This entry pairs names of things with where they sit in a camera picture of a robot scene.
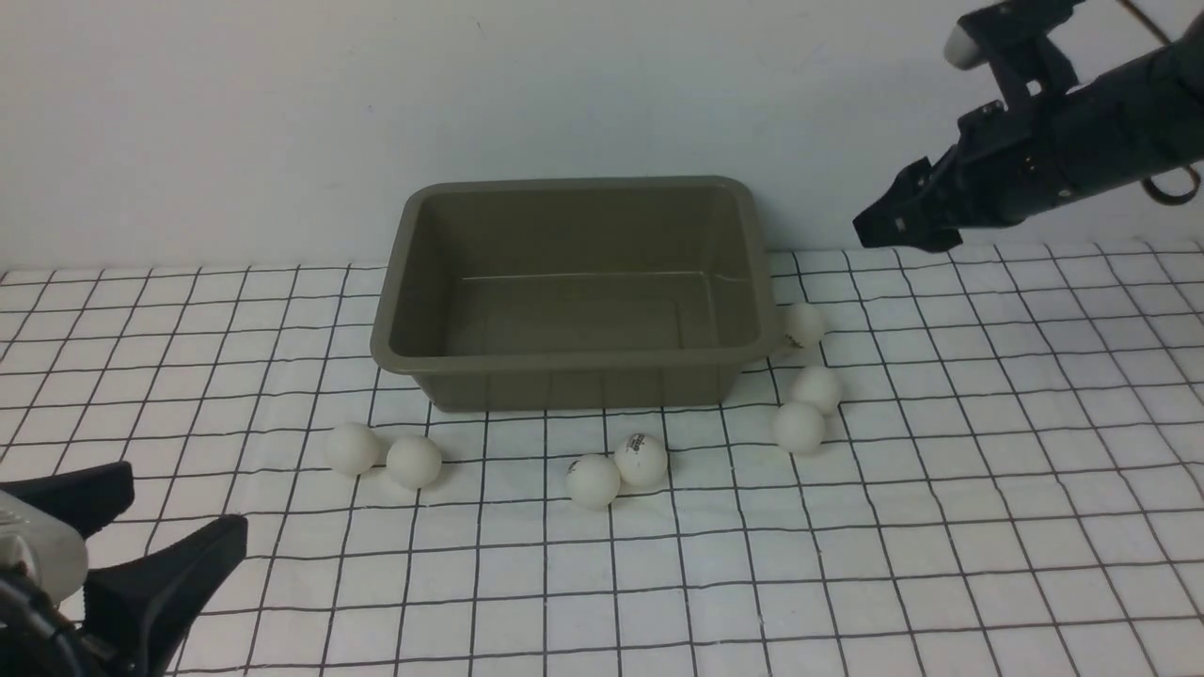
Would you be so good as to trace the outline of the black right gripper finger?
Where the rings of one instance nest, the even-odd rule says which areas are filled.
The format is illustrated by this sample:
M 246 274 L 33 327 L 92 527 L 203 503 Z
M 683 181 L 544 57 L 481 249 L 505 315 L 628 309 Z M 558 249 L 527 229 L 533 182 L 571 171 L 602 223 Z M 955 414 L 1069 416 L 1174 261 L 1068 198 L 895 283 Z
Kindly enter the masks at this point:
M 925 220 L 942 228 L 942 198 L 933 184 L 934 167 L 928 158 L 916 160 L 895 176 L 895 181 L 869 207 L 854 218 L 862 247 L 899 247 L 895 219 Z
M 936 228 L 925 220 L 895 219 L 899 247 L 926 253 L 948 253 L 962 245 L 958 228 Z

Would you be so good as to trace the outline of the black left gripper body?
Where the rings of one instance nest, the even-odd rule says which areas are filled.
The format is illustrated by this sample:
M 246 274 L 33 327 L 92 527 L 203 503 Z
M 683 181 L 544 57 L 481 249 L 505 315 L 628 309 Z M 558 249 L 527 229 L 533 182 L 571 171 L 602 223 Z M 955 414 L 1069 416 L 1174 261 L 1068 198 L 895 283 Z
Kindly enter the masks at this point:
M 154 676 L 146 626 L 129 601 L 85 581 L 85 619 L 57 610 L 47 591 L 14 569 L 2 570 L 4 676 Z

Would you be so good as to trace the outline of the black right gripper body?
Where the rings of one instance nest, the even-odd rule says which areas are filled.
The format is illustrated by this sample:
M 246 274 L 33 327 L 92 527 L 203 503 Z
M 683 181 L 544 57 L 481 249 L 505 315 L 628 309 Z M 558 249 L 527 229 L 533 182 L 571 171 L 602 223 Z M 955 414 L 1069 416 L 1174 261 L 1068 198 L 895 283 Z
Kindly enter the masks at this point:
M 1016 226 L 1106 190 L 1106 106 L 1087 90 L 1028 111 L 991 104 L 958 124 L 927 167 L 928 226 Z

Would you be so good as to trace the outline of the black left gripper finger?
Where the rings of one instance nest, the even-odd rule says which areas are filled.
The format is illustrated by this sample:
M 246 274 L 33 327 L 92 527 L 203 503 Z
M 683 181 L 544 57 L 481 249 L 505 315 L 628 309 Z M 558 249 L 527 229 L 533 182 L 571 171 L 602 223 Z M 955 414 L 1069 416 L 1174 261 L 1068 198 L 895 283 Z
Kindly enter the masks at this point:
M 248 522 L 223 516 L 150 557 L 92 571 L 85 646 L 104 676 L 163 676 L 197 614 L 244 561 Z
M 116 522 L 136 496 L 129 463 L 104 464 L 42 479 L 2 481 L 1 490 L 72 526 L 85 540 Z

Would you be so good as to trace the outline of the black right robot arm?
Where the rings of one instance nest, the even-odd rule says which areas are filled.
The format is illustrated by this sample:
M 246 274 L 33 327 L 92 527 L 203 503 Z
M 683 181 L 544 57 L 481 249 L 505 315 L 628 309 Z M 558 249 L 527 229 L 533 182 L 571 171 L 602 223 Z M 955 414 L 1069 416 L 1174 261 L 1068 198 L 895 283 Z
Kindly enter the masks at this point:
M 966 228 L 1023 219 L 1140 184 L 1165 206 L 1187 204 L 1153 183 L 1203 154 L 1202 20 L 1174 41 L 1080 83 L 1050 39 L 1074 1 L 998 1 L 960 17 L 944 47 L 963 71 L 986 65 L 1002 98 L 960 116 L 937 161 L 907 165 L 854 219 L 864 248 L 944 253 Z

